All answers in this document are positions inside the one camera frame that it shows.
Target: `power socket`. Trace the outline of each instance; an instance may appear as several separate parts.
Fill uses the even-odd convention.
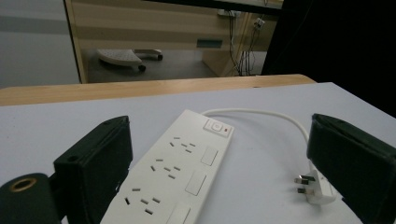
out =
[[[233,127],[185,110],[130,170],[101,223],[194,223]]]

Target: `black cable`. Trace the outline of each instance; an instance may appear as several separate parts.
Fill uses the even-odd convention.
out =
[[[253,52],[253,47],[256,45],[256,42],[257,42],[257,40],[259,39],[259,37],[260,37],[260,30],[257,30],[257,29],[255,29],[255,28],[253,28],[253,30],[252,30],[252,35],[251,35],[251,40],[250,40],[250,46],[249,46],[249,55],[248,55],[248,64],[249,64],[249,66],[250,66],[250,52],[251,52],[251,54],[253,55],[253,65],[251,65],[251,68],[249,67],[249,70],[248,70],[248,75],[250,76],[250,71],[252,71],[253,70],[253,67],[254,67],[254,63],[255,63],[255,61],[256,61],[256,57],[254,56],[254,52]]]
[[[248,51],[246,51],[245,52],[245,76],[248,75],[248,67],[249,67],[249,64],[248,64]]]
[[[242,51],[241,58],[239,59],[239,64],[238,64],[238,68],[240,69],[240,76],[243,75],[242,68],[244,67],[244,58],[245,58],[245,52]]]
[[[228,10],[228,15],[229,15],[229,23],[230,23],[230,50],[229,50],[230,57],[231,57],[231,60],[233,61],[233,67],[236,67],[238,75],[241,76],[241,72],[237,66],[235,59],[233,58],[233,15],[230,10]]]

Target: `power switch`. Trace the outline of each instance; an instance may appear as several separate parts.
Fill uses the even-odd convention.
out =
[[[218,134],[220,136],[227,138],[231,132],[232,127],[230,125],[226,125],[219,121],[215,121],[213,119],[208,119],[205,124],[204,129],[209,132],[212,132],[212,133],[215,133],[215,134]]]
[[[220,132],[222,129],[222,124],[214,122],[212,125],[212,129],[216,132]]]
[[[184,203],[179,202],[174,210],[172,211],[172,215],[169,217],[166,224],[183,224],[189,215],[190,207]]]
[[[190,194],[197,196],[199,190],[201,189],[201,186],[204,184],[205,178],[206,174],[199,171],[194,171],[189,181],[189,184],[186,187],[186,191]]]
[[[201,162],[211,166],[217,154],[218,151],[213,147],[207,147],[204,156],[201,158]]]

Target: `wooden desk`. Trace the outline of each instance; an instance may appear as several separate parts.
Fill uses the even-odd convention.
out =
[[[0,90],[0,105],[44,104],[308,83],[315,83],[315,81],[303,75],[278,75],[10,87]]]

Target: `floor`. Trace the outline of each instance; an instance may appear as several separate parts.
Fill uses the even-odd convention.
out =
[[[217,77],[202,62],[200,50],[162,50],[163,59],[156,55],[137,54],[146,66],[144,72],[137,66],[120,66],[99,60],[96,50],[89,52],[88,79],[90,83],[124,82],[140,80],[165,80],[182,78]],[[250,54],[250,74],[259,74],[265,60],[266,52]]]

